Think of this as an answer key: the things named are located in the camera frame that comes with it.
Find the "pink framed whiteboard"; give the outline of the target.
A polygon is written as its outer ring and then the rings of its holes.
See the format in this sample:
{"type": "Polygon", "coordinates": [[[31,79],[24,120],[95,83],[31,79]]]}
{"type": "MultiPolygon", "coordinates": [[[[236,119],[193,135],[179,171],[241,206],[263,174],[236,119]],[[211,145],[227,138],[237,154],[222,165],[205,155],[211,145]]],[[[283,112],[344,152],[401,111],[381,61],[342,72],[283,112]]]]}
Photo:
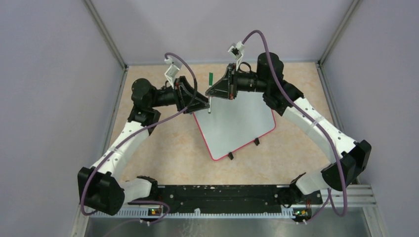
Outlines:
{"type": "Polygon", "coordinates": [[[218,161],[276,128],[262,93],[238,92],[233,100],[212,98],[207,109],[193,113],[212,160],[218,161]]]}

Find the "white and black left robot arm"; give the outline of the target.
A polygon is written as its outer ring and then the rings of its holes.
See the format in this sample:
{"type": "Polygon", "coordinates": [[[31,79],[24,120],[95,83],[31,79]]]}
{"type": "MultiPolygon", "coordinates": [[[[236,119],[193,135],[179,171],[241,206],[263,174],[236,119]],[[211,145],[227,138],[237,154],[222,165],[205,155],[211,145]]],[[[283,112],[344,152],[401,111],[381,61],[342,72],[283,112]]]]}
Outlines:
{"type": "Polygon", "coordinates": [[[153,179],[140,176],[119,183],[125,166],[157,125],[209,107],[208,99],[198,92],[197,80],[193,79],[190,85],[185,76],[175,79],[172,86],[165,84],[161,88],[140,78],[134,81],[131,91],[133,107],[123,130],[97,162],[78,172],[81,211],[86,216],[89,213],[85,207],[115,215],[124,204],[137,199],[155,203],[159,194],[153,179]]]}

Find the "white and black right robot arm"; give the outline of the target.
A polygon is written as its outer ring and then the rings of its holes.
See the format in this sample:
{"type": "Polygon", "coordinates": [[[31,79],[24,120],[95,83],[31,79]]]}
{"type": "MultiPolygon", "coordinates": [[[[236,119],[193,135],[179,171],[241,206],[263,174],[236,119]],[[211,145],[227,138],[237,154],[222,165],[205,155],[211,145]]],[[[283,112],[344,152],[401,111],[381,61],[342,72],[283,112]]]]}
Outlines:
{"type": "Polygon", "coordinates": [[[291,182],[293,202],[304,203],[320,189],[342,192],[366,169],[372,147],[366,140],[347,136],[324,118],[296,86],[284,80],[283,69],[284,63],[272,52],[258,56],[255,72],[242,71],[236,63],[230,63],[206,95],[233,100],[240,91],[262,93],[271,110],[297,125],[323,151],[330,163],[291,182]]]}

